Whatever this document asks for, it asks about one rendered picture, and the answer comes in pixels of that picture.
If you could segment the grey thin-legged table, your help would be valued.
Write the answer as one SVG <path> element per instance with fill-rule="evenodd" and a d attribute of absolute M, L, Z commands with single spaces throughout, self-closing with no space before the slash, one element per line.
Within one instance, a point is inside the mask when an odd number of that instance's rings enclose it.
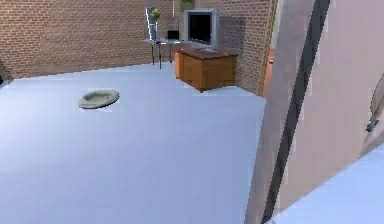
<path fill-rule="evenodd" d="M 180 45 L 182 43 L 181 40 L 168 40 L 168 39 L 157 39 L 163 41 L 163 44 L 155 44 L 155 41 L 151 41 L 150 39 L 144 39 L 143 42 L 146 44 L 149 44 L 151 47 L 151 58 L 152 58 L 152 64 L 155 64 L 155 52 L 154 49 L 158 49 L 158 62 L 159 62 L 159 68 L 162 68 L 162 62 L 163 62 L 163 55 L 164 52 L 162 51 L 162 48 L 166 49 L 165 55 L 168 57 L 169 62 L 173 62 L 173 48 L 177 45 Z"/>

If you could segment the grey television set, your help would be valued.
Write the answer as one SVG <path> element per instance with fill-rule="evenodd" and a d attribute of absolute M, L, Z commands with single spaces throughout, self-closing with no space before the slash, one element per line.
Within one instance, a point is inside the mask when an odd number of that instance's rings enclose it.
<path fill-rule="evenodd" d="M 188 43 L 219 46 L 220 13 L 216 8 L 185 10 L 183 39 Z"/>

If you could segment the tall glass vase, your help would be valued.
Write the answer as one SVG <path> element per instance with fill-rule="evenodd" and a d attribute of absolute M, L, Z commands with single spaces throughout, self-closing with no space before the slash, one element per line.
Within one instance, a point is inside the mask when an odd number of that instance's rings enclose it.
<path fill-rule="evenodd" d="M 155 7 L 146 8 L 148 35 L 151 41 L 157 40 L 157 24 L 160 16 L 161 16 L 161 13 L 157 8 Z"/>

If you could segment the brown wooden cabinet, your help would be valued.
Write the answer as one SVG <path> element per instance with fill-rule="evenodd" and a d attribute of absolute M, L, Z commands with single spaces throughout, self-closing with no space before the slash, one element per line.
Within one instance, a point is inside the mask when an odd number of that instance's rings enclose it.
<path fill-rule="evenodd" d="M 175 52 L 174 57 L 176 78 L 200 93 L 235 85 L 238 57 L 236 53 L 181 48 Z"/>

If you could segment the pale room door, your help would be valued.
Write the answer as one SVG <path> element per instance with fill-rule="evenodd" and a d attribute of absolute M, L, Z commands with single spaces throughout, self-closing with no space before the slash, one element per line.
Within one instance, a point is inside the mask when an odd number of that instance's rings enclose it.
<path fill-rule="evenodd" d="M 284 0 L 244 224 L 277 224 L 379 146 L 384 0 Z"/>

